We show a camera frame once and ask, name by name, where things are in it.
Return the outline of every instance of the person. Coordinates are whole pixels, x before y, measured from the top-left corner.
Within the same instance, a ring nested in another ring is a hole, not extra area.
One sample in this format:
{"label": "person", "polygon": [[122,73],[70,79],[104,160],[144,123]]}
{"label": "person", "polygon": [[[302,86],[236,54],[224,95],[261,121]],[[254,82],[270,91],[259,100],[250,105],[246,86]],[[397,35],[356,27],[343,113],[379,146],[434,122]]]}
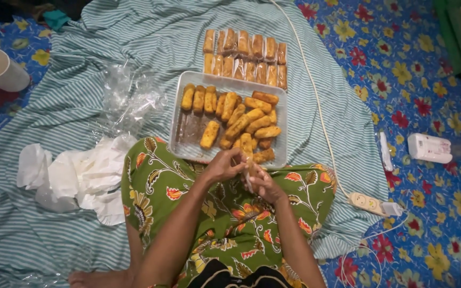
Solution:
{"label": "person", "polygon": [[[125,158],[122,203],[131,252],[124,271],[74,272],[80,287],[325,287],[310,242],[336,191],[324,165],[264,171],[240,148],[204,165],[158,138]],[[254,190],[243,175],[249,169]]]}

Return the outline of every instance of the teal cloth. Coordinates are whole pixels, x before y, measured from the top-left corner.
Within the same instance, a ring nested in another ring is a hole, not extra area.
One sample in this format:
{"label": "teal cloth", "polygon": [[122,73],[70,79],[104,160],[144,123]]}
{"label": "teal cloth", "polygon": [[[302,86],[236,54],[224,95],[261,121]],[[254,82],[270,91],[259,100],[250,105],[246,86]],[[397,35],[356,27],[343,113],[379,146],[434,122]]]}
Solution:
{"label": "teal cloth", "polygon": [[47,25],[56,32],[60,31],[60,28],[63,27],[69,20],[70,17],[60,10],[53,10],[49,12],[44,12],[42,14]]}
{"label": "teal cloth", "polygon": [[[371,112],[344,79],[300,10],[277,0],[291,18],[318,88],[325,127],[336,158],[339,180],[348,192],[387,200],[388,187],[376,146]],[[270,3],[245,0],[93,0],[82,21],[70,21],[53,33],[51,68],[35,88],[28,106],[0,131],[0,287],[30,273],[61,273],[55,287],[68,287],[71,269],[124,269],[129,265],[125,225],[105,227],[89,210],[52,213],[42,209],[34,191],[16,187],[19,153],[41,143],[55,156],[67,150],[93,148],[92,130],[104,94],[103,67],[124,63],[156,72],[169,105],[150,116],[141,135],[169,138],[179,75],[201,71],[205,30],[247,30],[273,36],[288,46],[288,163],[323,163],[330,154],[316,97],[300,49],[285,16]],[[338,189],[324,224],[358,243],[379,216],[345,203]],[[314,245],[319,259],[334,258],[350,245],[320,231]],[[80,267],[76,264],[89,265]]]}

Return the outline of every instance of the white plastic tray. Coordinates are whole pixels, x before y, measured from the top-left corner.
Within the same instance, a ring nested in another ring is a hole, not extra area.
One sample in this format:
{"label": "white plastic tray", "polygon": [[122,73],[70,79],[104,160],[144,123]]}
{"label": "white plastic tray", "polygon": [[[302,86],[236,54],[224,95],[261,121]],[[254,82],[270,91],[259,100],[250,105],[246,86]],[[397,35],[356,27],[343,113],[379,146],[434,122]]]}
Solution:
{"label": "white plastic tray", "polygon": [[[272,143],[275,152],[275,160],[265,162],[262,166],[266,168],[282,168],[287,162],[287,95],[286,92],[278,87],[272,87],[254,82],[247,82],[228,77],[215,76],[200,72],[185,71],[179,77],[177,83],[177,93],[175,98],[174,114],[170,127],[169,149],[175,156],[199,162],[209,162],[220,151],[219,142],[224,134],[225,125],[221,121],[220,134],[213,147],[210,150],[204,150],[199,146],[202,133],[209,120],[214,116],[195,117],[193,112],[185,112],[181,109],[182,92],[184,86],[192,83],[193,85],[202,85],[204,87],[215,86],[218,95],[222,92],[236,92],[243,97],[251,97],[253,91],[265,92],[279,97],[277,109],[277,126],[282,129]],[[187,119],[190,118],[189,127],[186,127]]]}

